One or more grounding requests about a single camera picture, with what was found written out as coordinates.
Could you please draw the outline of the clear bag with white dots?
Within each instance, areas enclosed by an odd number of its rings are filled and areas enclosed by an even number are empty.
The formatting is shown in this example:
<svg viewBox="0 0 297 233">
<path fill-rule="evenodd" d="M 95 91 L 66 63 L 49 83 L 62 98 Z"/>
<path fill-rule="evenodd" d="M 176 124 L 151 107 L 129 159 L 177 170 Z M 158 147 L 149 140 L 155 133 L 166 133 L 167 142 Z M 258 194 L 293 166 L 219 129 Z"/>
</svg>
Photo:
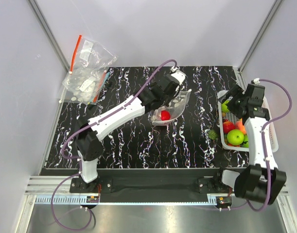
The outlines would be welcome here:
<svg viewBox="0 0 297 233">
<path fill-rule="evenodd" d="M 169 105 L 161 106 L 157 110 L 154 111 L 153 115 L 151 116 L 151 123 L 154 126 L 167 126 L 174 122 L 178 117 L 180 117 L 186 105 L 189 102 L 191 89 L 187 91 L 180 91 L 178 95 L 169 102 Z M 166 110 L 171 114 L 171 119 L 167 121 L 162 121 L 160 119 L 160 114 L 162 110 Z"/>
</svg>

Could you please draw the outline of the red apple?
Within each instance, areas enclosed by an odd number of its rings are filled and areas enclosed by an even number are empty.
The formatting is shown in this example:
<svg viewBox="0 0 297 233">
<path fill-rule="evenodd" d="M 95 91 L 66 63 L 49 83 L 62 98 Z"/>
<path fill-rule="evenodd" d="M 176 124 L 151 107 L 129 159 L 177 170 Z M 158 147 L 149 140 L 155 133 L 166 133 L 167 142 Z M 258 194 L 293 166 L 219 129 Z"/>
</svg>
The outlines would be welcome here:
<svg viewBox="0 0 297 233">
<path fill-rule="evenodd" d="M 160 119 L 162 121 L 170 120 L 171 119 L 171 114 L 166 110 L 162 110 L 161 114 L 160 114 Z"/>
</svg>

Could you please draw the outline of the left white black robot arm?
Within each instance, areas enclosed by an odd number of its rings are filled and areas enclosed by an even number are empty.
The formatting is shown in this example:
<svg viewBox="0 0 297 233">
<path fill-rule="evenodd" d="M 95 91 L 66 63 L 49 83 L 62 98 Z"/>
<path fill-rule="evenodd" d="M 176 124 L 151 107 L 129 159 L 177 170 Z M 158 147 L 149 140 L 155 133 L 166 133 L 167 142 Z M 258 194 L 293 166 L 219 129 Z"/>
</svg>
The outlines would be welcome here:
<svg viewBox="0 0 297 233">
<path fill-rule="evenodd" d="M 77 122 L 75 145 L 80 161 L 81 187 L 93 192 L 98 185 L 97 164 L 104 152 L 102 141 L 123 124 L 151 111 L 169 107 L 178 97 L 187 75 L 180 70 L 164 74 L 161 80 L 140 89 L 111 110 L 92 118 Z"/>
</svg>

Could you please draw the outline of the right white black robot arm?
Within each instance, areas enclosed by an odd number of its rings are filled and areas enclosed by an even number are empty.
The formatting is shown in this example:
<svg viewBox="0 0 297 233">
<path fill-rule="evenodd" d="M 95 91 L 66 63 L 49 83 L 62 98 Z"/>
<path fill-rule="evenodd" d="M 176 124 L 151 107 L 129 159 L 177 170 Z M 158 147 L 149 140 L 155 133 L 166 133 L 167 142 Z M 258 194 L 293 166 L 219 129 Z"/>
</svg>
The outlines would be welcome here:
<svg viewBox="0 0 297 233">
<path fill-rule="evenodd" d="M 230 112 L 243 121 L 249 142 L 249 165 L 242 172 L 222 170 L 213 186 L 221 193 L 231 187 L 235 196 L 248 204 L 254 201 L 266 207 L 275 201 L 287 176 L 278 169 L 273 156 L 269 134 L 272 120 L 263 103 L 264 91 L 264 86 L 250 83 L 246 89 L 235 85 L 218 92 L 219 104 L 227 103 Z"/>
</svg>

